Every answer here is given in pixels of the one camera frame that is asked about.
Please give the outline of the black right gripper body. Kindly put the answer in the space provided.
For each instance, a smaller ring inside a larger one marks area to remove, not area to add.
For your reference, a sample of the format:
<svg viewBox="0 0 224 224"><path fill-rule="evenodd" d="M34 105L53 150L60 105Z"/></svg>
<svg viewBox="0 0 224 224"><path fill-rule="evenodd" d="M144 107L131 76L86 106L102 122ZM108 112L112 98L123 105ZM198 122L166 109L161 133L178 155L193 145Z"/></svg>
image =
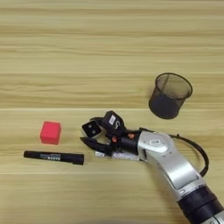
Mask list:
<svg viewBox="0 0 224 224"><path fill-rule="evenodd" d="M110 140L110 146L113 151L127 151L131 154L137 154L138 140L142 132L143 129L127 129L120 136L107 134L106 137Z"/></svg>

